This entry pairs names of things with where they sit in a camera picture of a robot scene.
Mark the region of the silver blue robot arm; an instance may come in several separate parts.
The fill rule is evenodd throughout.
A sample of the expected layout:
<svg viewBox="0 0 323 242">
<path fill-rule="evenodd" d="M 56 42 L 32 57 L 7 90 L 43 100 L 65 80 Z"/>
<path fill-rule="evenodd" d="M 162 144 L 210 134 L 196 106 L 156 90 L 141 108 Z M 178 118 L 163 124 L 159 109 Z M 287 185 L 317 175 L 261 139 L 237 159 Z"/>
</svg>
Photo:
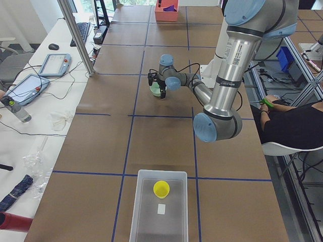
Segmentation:
<svg viewBox="0 0 323 242">
<path fill-rule="evenodd" d="M 296 30 L 298 1 L 223 1 L 228 41 L 213 89 L 197 74 L 181 73 L 170 54 L 159 60 L 159 69 L 148 75 L 148 83 L 157 82 L 161 97 L 166 91 L 188 87 L 203 106 L 193 120 L 196 136 L 204 142 L 231 139 L 242 129 L 242 119 L 232 107 L 244 72 L 260 42 L 282 39 Z"/>
</svg>

